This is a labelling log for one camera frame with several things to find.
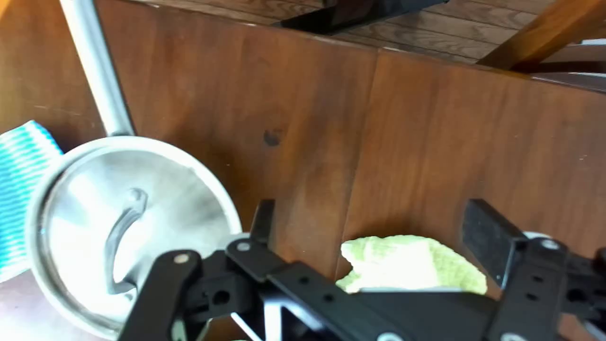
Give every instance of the blue cloth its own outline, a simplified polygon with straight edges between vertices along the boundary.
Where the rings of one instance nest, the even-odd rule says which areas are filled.
[[[0,135],[0,283],[27,270],[27,207],[44,171],[61,156],[36,122]]]

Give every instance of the black metal bracket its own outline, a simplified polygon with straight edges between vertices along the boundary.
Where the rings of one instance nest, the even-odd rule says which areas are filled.
[[[192,251],[161,257],[120,340],[197,340],[216,317],[233,317],[252,340],[307,341],[555,340],[561,313],[606,330],[606,251],[586,260],[553,240],[531,241],[483,202],[466,209],[464,245],[500,281],[499,302],[466,293],[345,294],[267,249],[273,207],[260,205],[250,240],[205,262]]]
[[[281,22],[279,27],[313,35],[336,35],[353,27],[421,12],[447,0],[334,0],[328,8]]]

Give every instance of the wooden panel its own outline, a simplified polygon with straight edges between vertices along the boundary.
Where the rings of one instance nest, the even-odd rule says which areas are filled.
[[[355,33],[338,35],[336,39],[339,39],[343,43],[353,43],[353,44],[362,44],[362,46],[372,46],[372,48],[383,48],[383,50],[392,50],[392,52],[400,52],[400,54],[421,54],[421,56],[427,56],[427,58],[461,61],[461,63],[466,63],[466,65],[474,65],[476,63],[476,60],[468,60],[468,58],[463,58],[463,56],[451,56],[451,54],[438,52],[438,50],[425,50],[425,48],[410,46],[410,44],[402,44],[402,43],[360,37],[360,35],[356,35],[356,31]]]
[[[508,8],[497,8],[491,5],[478,5],[470,0],[451,0],[449,5],[434,7],[427,12],[514,31],[527,27],[536,18],[533,14],[521,14]]]
[[[288,3],[288,0],[137,0],[167,8],[184,8],[252,24],[275,24],[321,8],[321,3]]]
[[[512,12],[525,12],[525,14],[535,14],[540,16],[546,12],[546,8],[553,0],[468,0],[476,5],[487,5],[487,7],[497,7],[497,8],[508,8]]]
[[[459,18],[436,16],[430,12],[421,12],[413,16],[402,16],[391,24],[402,25],[417,31],[442,33],[457,39],[485,43],[485,44],[502,44],[516,35],[512,29],[502,29],[485,24],[464,22]]]
[[[425,50],[436,50],[451,56],[461,56],[468,60],[481,60],[495,50],[495,44],[483,44],[476,41],[447,37],[430,31],[398,27],[392,24],[377,24],[353,31],[360,37],[372,37],[375,41],[391,41],[398,44],[408,44]]]

